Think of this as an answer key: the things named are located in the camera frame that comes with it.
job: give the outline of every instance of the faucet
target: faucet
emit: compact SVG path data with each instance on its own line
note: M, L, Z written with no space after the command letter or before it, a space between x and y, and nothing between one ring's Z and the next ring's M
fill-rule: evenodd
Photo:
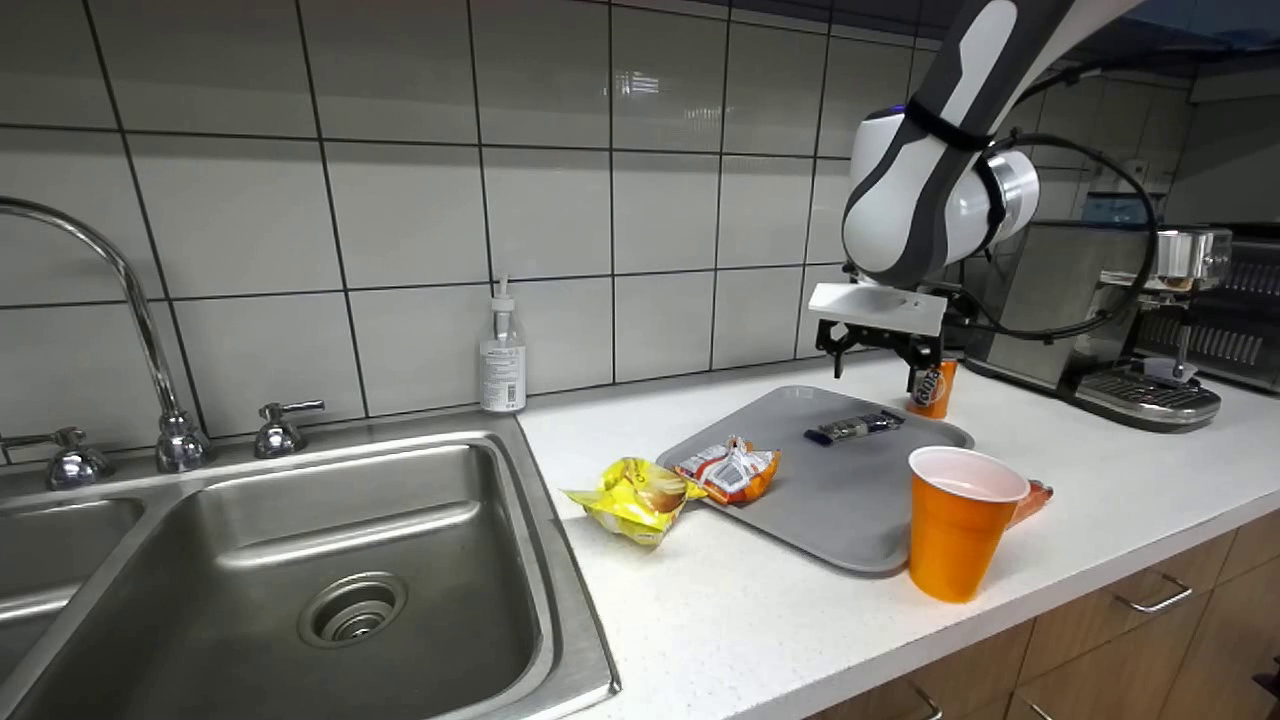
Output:
M64 236L70 236L75 244L85 244L89 251L94 251L102 262L113 262L120 289L124 289L124 299L131 309L131 323L134 323L134 337L149 352L149 374L156 383L156 405L159 405L159 439L156 439L156 468L159 471L188 471L203 460L203 434L198 429L191 422L191 411L180 405L174 387L173 387L173 370L162 365L162 348L159 348L159 337L156 337L156 319L149 311L149 297L134 278L134 270L126 266L124 251L102 238L94 227L89 227L85 220L67 214L67 211L57 211L48 205L32 205L32 198L14 198L14 194L0 194L0 214L22 214L22 220L37 220L37 223L48 223L48 227L58 227Z

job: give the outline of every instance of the faucet handle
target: faucet handle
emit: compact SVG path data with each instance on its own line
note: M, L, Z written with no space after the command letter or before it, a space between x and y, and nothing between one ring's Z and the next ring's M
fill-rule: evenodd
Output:
M48 460L48 489L92 483L113 468L108 457L92 446L81 429L57 429L44 434L0 434L3 457L11 446L40 446L40 445L57 445L57 457Z
M307 434L294 429L291 416L298 411L318 411L324 401L302 401L302 405L262 405L259 421L267 421L257 439L253 439L253 457L286 457L307 446Z

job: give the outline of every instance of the coffee machine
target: coffee machine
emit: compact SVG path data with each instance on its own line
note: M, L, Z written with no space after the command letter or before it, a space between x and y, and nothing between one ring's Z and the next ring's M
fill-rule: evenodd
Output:
M1030 223L989 262L971 262L966 289L1009 327L1059 327L1114 304L1147 251L1143 227ZM1188 359L1195 311L1190 297L1224 278L1232 232L1158 227L1158 248L1139 299L1103 323L1062 340L989 337L966 352L966 366L1062 397L1086 411L1134 429L1203 429L1221 397L1199 383ZM1131 348L1139 316L1173 316L1179 345L1173 357Z

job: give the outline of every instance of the gray cutting board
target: gray cutting board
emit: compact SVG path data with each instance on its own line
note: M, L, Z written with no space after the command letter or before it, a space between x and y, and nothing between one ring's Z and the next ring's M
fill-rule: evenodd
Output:
M713 507L842 571L887 574L906 562L906 450L922 445L966 446L971 434L887 408L904 421L892 431L853 434L833 446L803 439L803 429L866 411L881 411L881 405L789 383L666 446L659 465L672 468L730 434L782 450L769 495L748 507Z

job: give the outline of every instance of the sink drain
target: sink drain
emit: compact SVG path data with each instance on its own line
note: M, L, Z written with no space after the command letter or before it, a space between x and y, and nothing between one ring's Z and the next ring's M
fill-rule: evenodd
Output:
M356 571L330 578L298 615L302 638L347 647L383 632L402 609L402 583L393 571Z

